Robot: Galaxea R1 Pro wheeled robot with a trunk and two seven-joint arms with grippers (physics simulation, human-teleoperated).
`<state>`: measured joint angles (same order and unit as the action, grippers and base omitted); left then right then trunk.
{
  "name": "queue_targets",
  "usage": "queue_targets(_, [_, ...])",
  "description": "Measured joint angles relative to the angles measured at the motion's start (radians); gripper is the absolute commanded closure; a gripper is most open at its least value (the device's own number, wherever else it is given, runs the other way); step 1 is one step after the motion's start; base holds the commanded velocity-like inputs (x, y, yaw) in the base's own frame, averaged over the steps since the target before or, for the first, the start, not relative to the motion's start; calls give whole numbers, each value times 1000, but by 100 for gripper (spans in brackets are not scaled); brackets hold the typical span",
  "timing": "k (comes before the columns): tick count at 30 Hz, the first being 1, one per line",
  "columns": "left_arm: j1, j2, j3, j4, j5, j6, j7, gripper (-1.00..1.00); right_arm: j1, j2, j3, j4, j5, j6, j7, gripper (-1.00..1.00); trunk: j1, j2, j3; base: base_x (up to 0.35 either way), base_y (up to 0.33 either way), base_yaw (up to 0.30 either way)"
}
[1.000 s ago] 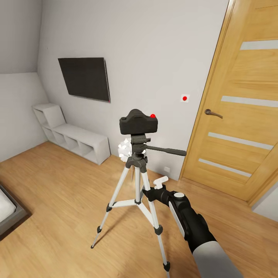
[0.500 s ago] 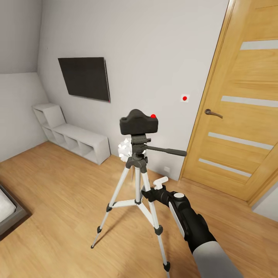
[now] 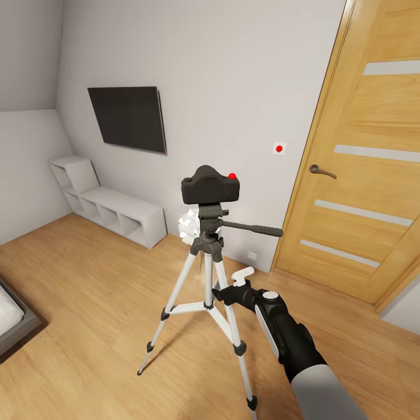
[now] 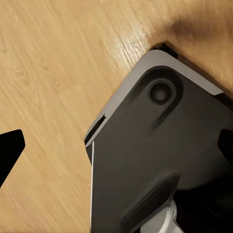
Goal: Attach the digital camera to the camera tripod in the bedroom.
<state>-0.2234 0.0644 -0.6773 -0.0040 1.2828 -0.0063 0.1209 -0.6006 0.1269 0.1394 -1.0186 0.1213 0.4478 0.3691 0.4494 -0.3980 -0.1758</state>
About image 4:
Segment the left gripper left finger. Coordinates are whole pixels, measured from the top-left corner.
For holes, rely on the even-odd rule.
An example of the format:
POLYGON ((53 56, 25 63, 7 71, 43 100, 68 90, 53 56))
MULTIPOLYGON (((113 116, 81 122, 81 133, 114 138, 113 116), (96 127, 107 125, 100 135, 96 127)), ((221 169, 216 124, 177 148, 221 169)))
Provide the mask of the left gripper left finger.
POLYGON ((0 134, 0 187, 25 148, 21 129, 0 134))

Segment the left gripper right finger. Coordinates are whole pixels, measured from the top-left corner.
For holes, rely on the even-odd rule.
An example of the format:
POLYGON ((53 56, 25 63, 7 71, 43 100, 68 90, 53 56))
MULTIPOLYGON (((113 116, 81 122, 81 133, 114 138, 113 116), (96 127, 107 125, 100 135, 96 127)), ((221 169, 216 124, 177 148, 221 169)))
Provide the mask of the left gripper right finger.
POLYGON ((233 131, 222 129, 217 146, 233 168, 233 131))

